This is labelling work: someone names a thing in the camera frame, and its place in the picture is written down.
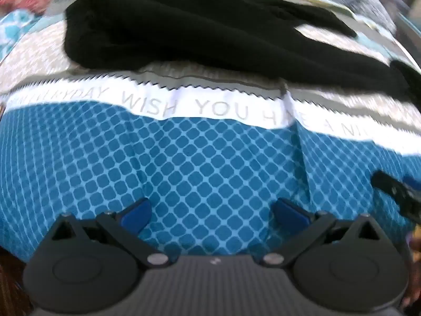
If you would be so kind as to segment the right hand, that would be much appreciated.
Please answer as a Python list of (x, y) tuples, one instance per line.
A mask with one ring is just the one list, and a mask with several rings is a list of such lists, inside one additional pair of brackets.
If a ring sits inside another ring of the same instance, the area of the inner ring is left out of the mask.
[(420, 225), (407, 236), (410, 250), (410, 279), (408, 289), (402, 301), (403, 307), (408, 307), (420, 299)]

